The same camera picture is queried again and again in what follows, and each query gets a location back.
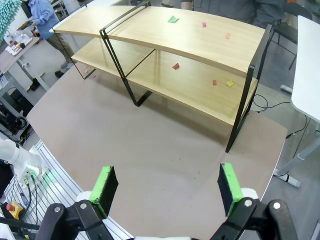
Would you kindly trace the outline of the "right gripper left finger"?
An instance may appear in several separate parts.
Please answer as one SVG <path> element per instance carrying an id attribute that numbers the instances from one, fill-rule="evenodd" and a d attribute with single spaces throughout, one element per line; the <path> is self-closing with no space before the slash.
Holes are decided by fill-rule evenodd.
<path id="1" fill-rule="evenodd" d="M 74 240 L 84 232 L 89 240 L 112 240 L 103 220 L 109 215 L 118 184 L 114 167 L 104 166 L 88 199 L 69 207 L 53 203 L 47 208 L 37 239 Z"/>

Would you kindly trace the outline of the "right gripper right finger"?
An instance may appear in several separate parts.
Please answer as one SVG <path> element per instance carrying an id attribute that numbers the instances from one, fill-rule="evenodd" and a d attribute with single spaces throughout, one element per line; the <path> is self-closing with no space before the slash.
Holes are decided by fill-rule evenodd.
<path id="1" fill-rule="evenodd" d="M 244 231 L 254 231 L 261 240 L 296 240 L 296 229 L 288 205 L 281 199 L 262 203 L 243 193 L 231 163 L 219 165 L 217 184 L 227 219 L 212 240 L 238 240 Z"/>

